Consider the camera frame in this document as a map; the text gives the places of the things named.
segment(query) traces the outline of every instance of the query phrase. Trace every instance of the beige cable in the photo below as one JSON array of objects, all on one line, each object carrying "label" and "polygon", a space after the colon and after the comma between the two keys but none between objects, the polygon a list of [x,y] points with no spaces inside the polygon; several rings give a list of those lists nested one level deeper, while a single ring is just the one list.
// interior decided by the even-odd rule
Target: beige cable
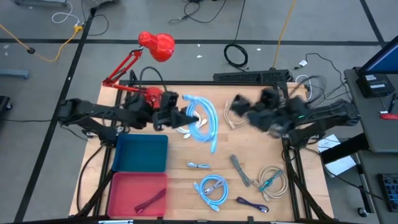
[{"label": "beige cable", "polygon": [[230,107],[231,107],[231,105],[230,105],[230,103],[227,101],[227,102],[225,103],[225,107],[224,107],[224,118],[225,118],[225,121],[227,122],[227,124],[228,124],[232,129],[243,127],[244,124],[245,124],[245,120],[244,120],[244,119],[243,119],[242,121],[232,121],[232,120],[228,117],[228,111],[229,111]]},{"label": "beige cable", "polygon": [[[260,171],[260,174],[259,174],[259,181],[257,182],[257,181],[254,180],[254,181],[253,181],[253,185],[256,186],[257,188],[260,188],[260,186],[261,186],[265,181],[267,181],[267,180],[264,180],[264,181],[263,181],[263,178],[265,178],[264,176],[265,176],[266,174],[271,174],[271,176],[272,176],[272,175],[274,175],[278,170],[280,170],[280,168],[277,167],[277,166],[273,166],[273,165],[264,166],[264,167],[261,169],[261,171]],[[267,188],[267,189],[265,189],[265,190],[262,191],[262,196],[264,197],[264,200],[265,200],[266,202],[269,202],[269,201],[270,201],[270,198],[279,199],[279,198],[281,198],[281,197],[283,197],[283,196],[285,195],[285,193],[286,193],[286,191],[287,191],[287,177],[286,177],[285,172],[282,172],[282,175],[280,176],[280,179],[281,179],[281,181],[282,181],[282,187],[281,187],[279,190],[273,192],[273,191],[270,191],[269,188]]]}]

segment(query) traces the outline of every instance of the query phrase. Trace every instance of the black metal frame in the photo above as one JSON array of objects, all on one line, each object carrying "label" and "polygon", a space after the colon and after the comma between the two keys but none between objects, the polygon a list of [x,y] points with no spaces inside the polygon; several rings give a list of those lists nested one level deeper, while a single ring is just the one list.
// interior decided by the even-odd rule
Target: black metal frame
[{"label": "black metal frame", "polygon": [[[120,84],[122,85],[132,85],[134,82],[136,82],[136,78],[128,80],[121,80]],[[142,82],[143,85],[161,85],[162,82],[158,81],[145,81]],[[289,96],[288,93],[288,88],[287,88],[287,83],[286,82],[275,82],[275,83],[262,83],[261,80],[258,81],[258,83],[250,83],[250,82],[245,82],[245,83],[236,83],[236,82],[193,82],[193,81],[169,81],[169,82],[164,82],[165,85],[228,85],[228,86],[272,86],[274,89],[278,89],[278,87],[283,91],[284,98],[286,99]],[[122,91],[118,90],[118,93],[116,95],[116,101],[115,105],[120,104],[122,100]],[[286,139],[282,138],[282,147],[284,150],[284,157],[286,159],[286,169],[293,170],[291,158],[290,158],[290,143],[289,141],[286,141]],[[30,223],[30,224],[36,224],[36,223],[97,223],[99,220],[109,220],[109,217],[106,215],[99,215],[100,211],[100,206],[101,206],[101,201],[102,201],[102,194],[103,190],[106,188],[107,184],[110,183],[112,184],[111,178],[114,174],[113,171],[108,171],[109,167],[109,159],[111,155],[111,150],[112,148],[107,147],[106,152],[105,152],[105,157],[103,161],[103,166],[101,168],[101,175],[99,178],[99,187],[97,191],[93,194],[92,198],[90,201],[83,207],[81,212],[77,213],[74,217],[70,218],[63,218],[63,219],[58,219],[58,220],[41,220],[41,221],[34,221],[34,222],[24,222],[24,224]],[[331,220],[329,217],[328,219],[325,219],[324,216],[326,214],[323,213],[322,209],[320,209],[312,198],[312,196],[309,194],[309,192],[306,190],[305,186],[305,177],[304,177],[304,172],[303,172],[303,167],[302,167],[302,161],[300,157],[300,152],[299,151],[294,151],[294,159],[296,163],[296,170],[297,173],[292,171],[292,172],[287,172],[288,175],[288,185],[289,185],[289,192],[290,192],[290,199],[292,201],[292,211],[294,214],[294,222],[299,222],[299,223],[330,223],[330,224],[335,224],[335,220]],[[299,188],[301,193],[303,194],[303,205],[304,205],[304,210],[305,210],[305,216],[306,218],[301,218],[300,217],[300,211],[299,211],[299,205],[298,205],[298,200],[297,200],[297,193],[296,193],[296,186]],[[88,217],[88,214],[90,210],[94,207],[93,210],[93,216]],[[323,220],[314,220],[312,218],[312,208],[314,208],[315,212],[318,212],[317,214],[318,217],[321,217]],[[206,223],[206,224],[211,224],[211,223],[249,223],[249,224],[254,224],[254,223],[272,223],[272,222],[256,222],[254,221],[253,217],[248,217],[247,221],[208,221],[208,220],[163,220],[162,217],[158,217],[157,220],[134,220],[134,223],[156,223],[156,224],[163,224],[163,223],[169,223],[169,224],[175,224],[175,223]]]},{"label": "black metal frame", "polygon": [[[131,85],[134,84],[134,82],[136,82],[136,80],[121,80],[119,82],[119,84],[121,85]],[[142,81],[141,82],[143,85],[161,85],[162,82],[160,81]],[[215,82],[215,81],[164,81],[165,85],[215,85],[215,86],[272,86],[274,89],[277,89],[278,87],[283,91],[284,97],[287,98],[288,97],[288,89],[287,89],[287,83],[286,82],[275,82],[275,83],[262,83],[261,80],[259,80],[258,83],[254,83],[254,82],[244,82],[244,83],[239,83],[239,82]],[[118,94],[116,95],[116,103],[115,104],[120,104],[121,102],[121,98],[122,98],[122,91],[118,90]],[[282,141],[282,145],[284,147],[284,149],[286,147],[288,147],[287,145],[284,144],[284,142]],[[295,155],[295,162],[296,162],[296,168],[297,168],[297,172],[298,172],[298,176],[300,178],[300,180],[302,181],[303,185],[305,186],[305,177],[304,177],[304,171],[303,171],[303,167],[302,167],[302,161],[301,161],[301,157],[300,157],[300,153],[295,151],[294,152]],[[103,166],[101,168],[101,176],[100,176],[100,182],[99,184],[101,185],[103,183],[106,174],[108,172],[108,166],[109,166],[109,156],[106,157],[107,154],[105,154],[105,158],[104,158],[104,162],[103,162]],[[285,158],[289,161],[290,160],[290,154],[288,151],[285,151]],[[295,184],[289,180],[289,191],[290,191],[290,195],[291,195],[291,200],[292,200],[292,209],[294,212],[294,219],[298,220],[300,219],[300,212],[299,212],[299,206],[298,206],[298,202],[297,202],[297,194],[296,194],[296,190],[295,190]],[[98,203],[96,204],[95,210],[93,215],[94,216],[98,216],[99,215],[99,210],[100,210],[100,204],[101,204],[101,199],[98,200]],[[304,204],[304,210],[305,210],[305,216],[307,219],[312,219],[312,211],[311,208],[309,206],[309,203],[307,202],[307,200],[305,198],[303,198],[303,204]]]}]

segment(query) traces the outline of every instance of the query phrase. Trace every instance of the red lamp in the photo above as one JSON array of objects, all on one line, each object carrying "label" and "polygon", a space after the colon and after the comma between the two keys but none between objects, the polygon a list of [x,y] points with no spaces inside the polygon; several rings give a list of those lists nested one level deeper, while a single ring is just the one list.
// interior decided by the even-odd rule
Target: red lamp
[{"label": "red lamp", "polygon": [[149,49],[150,54],[158,62],[167,61],[174,53],[175,42],[171,35],[141,32],[138,44]]},{"label": "red lamp", "polygon": [[[103,86],[117,88],[118,90],[126,90],[131,92],[138,92],[137,87],[128,87],[116,84],[116,82],[127,73],[127,71],[134,65],[134,63],[141,57],[144,47],[149,49],[150,54],[158,62],[167,61],[174,53],[175,42],[171,35],[168,34],[151,34],[150,32],[141,32],[138,36],[138,49],[132,50],[129,55],[116,67],[112,74],[103,82]],[[134,59],[122,68],[130,58]],[[160,99],[162,97],[162,90],[157,87],[141,88],[141,93],[145,94],[146,101],[158,108]]]}]

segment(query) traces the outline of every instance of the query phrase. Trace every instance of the wooden table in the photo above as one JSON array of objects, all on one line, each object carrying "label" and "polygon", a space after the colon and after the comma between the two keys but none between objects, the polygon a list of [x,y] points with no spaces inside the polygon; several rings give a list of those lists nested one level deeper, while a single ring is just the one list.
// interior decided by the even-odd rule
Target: wooden table
[{"label": "wooden table", "polygon": [[[295,84],[288,84],[289,91],[291,91],[295,87]],[[250,125],[231,130],[223,117],[225,103],[231,101],[237,93],[248,97],[254,102],[258,99],[260,90],[263,88],[264,86],[168,86],[169,90],[179,93],[178,106],[180,108],[188,105],[188,102],[182,100],[183,94],[203,96],[214,104],[220,119],[218,147],[214,155],[210,154],[210,143],[196,142],[193,138],[183,139],[182,134],[170,128],[166,128],[162,132],[155,132],[152,129],[152,125],[149,124],[143,130],[131,130],[132,133],[136,134],[166,134],[169,137],[167,161],[167,175],[169,178],[168,203],[164,220],[242,221],[247,220],[248,216],[252,216],[255,221],[294,221],[289,191],[281,199],[271,200],[271,202],[266,203],[257,188],[254,186],[246,187],[243,184],[238,172],[229,161],[231,154],[237,155],[243,171],[250,179],[257,179],[259,171],[266,165],[275,165],[285,170],[285,162],[281,158],[282,141],[280,139],[272,139],[266,133],[261,133]],[[116,93],[117,90],[114,88],[102,87],[97,103],[113,106]],[[305,89],[300,87],[295,94],[305,97]],[[205,114],[201,108],[198,109],[198,112],[201,115]],[[98,147],[99,141],[97,139],[90,139],[88,141],[82,165]],[[312,145],[311,148],[318,151],[317,145]],[[302,150],[300,153],[307,189],[326,214],[332,217],[333,212],[320,158],[312,152]],[[104,149],[88,164],[83,175],[80,196],[81,207],[90,199],[98,187],[103,157]],[[211,169],[189,168],[187,167],[188,161],[208,163]],[[203,202],[193,188],[194,182],[200,183],[202,178],[208,174],[223,176],[229,185],[228,199],[220,206],[220,212],[218,213]],[[271,188],[280,187],[280,184],[280,180],[276,180]],[[221,191],[222,189],[216,189],[216,192],[213,194],[216,196]],[[296,191],[298,192],[300,216],[304,217],[301,195],[297,188]],[[252,207],[236,203],[235,199],[238,196],[253,203],[267,205],[270,209],[269,213],[261,213]],[[100,214],[105,214],[107,198],[108,189],[103,193]],[[70,214],[76,214],[76,212],[75,192]]]}]

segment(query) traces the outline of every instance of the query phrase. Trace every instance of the coiled blue cable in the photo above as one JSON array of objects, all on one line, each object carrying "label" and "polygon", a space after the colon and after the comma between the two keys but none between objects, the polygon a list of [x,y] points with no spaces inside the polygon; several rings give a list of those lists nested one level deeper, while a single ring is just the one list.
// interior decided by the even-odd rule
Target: coiled blue cable
[{"label": "coiled blue cable", "polygon": [[203,134],[199,131],[195,123],[189,124],[189,133],[195,138],[195,140],[200,142],[210,142],[211,143],[211,153],[214,154],[217,150],[217,133],[218,133],[218,117],[216,109],[213,104],[206,98],[192,95],[183,95],[184,100],[190,101],[187,107],[187,116],[193,116],[195,108],[200,105],[205,109],[209,120],[209,132]]},{"label": "coiled blue cable", "polygon": [[[223,186],[223,188],[224,188],[224,193],[221,196],[221,198],[218,200],[212,200],[207,197],[207,195],[210,194],[212,192],[212,190],[208,190],[208,189],[205,190],[205,186],[211,180],[217,181],[217,183],[215,184],[217,186],[213,186],[213,188],[221,187],[221,186]],[[199,193],[200,197],[206,202],[206,204],[208,204],[210,206],[210,208],[212,208],[216,212],[220,211],[220,208],[218,208],[218,206],[222,205],[228,198],[228,194],[229,194],[228,184],[227,184],[226,180],[220,175],[216,175],[216,174],[208,175],[205,178],[203,178],[203,180],[201,180],[200,185],[195,182],[195,183],[193,183],[193,186],[195,187],[195,190]]]}]

